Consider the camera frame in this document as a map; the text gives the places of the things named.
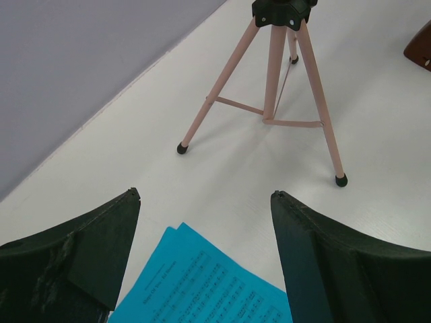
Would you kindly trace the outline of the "brown wooden metronome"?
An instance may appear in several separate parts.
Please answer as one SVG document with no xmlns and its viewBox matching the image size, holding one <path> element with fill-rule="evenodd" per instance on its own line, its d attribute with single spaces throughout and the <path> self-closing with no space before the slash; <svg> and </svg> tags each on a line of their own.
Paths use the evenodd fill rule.
<svg viewBox="0 0 431 323">
<path fill-rule="evenodd" d="M 403 54 L 411 62 L 430 71 L 431 58 L 431 21 L 424 25 L 419 32 L 409 41 Z"/>
</svg>

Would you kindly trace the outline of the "blue sheet music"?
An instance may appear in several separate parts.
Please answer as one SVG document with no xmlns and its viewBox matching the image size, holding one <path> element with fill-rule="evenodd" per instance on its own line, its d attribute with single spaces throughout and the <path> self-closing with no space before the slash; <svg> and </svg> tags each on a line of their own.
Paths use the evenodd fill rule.
<svg viewBox="0 0 431 323">
<path fill-rule="evenodd" d="M 173 227 L 167 227 L 165 232 L 163 233 L 159 244 L 157 246 L 157 249 L 163 249 L 166 246 L 171 245 L 173 239 L 176 237 L 177 229 Z"/>
<path fill-rule="evenodd" d="M 287 295 L 182 223 L 109 322 L 291 322 Z"/>
</svg>

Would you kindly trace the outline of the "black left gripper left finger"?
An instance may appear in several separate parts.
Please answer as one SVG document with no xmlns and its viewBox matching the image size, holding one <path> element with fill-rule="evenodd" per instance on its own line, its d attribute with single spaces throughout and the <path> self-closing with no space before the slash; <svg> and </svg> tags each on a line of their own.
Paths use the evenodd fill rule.
<svg viewBox="0 0 431 323">
<path fill-rule="evenodd" d="M 140 195 L 1 246 L 2 322 L 107 322 L 117 306 Z"/>
</svg>

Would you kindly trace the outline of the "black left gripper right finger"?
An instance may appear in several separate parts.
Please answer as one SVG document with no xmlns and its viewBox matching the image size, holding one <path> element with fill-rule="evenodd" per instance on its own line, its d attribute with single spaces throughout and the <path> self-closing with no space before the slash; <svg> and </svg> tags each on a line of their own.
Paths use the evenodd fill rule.
<svg viewBox="0 0 431 323">
<path fill-rule="evenodd" d="M 271 216 L 294 322 L 429 322 L 430 253 L 326 217 L 284 191 Z"/>
</svg>

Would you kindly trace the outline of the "pink music stand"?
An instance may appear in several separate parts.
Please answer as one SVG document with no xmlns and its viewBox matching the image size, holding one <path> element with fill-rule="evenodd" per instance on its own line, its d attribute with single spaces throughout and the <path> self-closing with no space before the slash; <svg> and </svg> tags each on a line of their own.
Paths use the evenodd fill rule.
<svg viewBox="0 0 431 323">
<path fill-rule="evenodd" d="M 246 110 L 263 117 L 263 123 L 271 126 L 296 128 L 321 128 L 327 142 L 327 147 L 335 170 L 335 183 L 339 187 L 348 184 L 347 175 L 341 162 L 329 109 L 325 98 L 321 77 L 310 41 L 307 23 L 310 13 L 317 5 L 316 1 L 254 1 L 252 4 L 252 20 L 245 30 L 242 38 L 236 45 L 220 76 L 206 97 L 202 107 L 196 115 L 183 140 L 178 144 L 176 151 L 183 155 L 189 148 L 189 143 L 201 126 L 201 123 L 214 103 L 219 102 L 235 108 Z M 253 108 L 221 97 L 220 93 L 232 76 L 235 68 L 248 50 L 255 36 L 261 28 L 271 28 L 269 57 L 266 74 L 266 87 L 264 107 Z M 291 121 L 278 120 L 276 110 L 281 99 L 284 86 L 279 84 L 281 64 L 284 57 L 284 48 L 290 51 L 289 64 L 295 65 L 303 61 L 308 80 L 314 96 L 319 114 L 318 121 Z"/>
</svg>

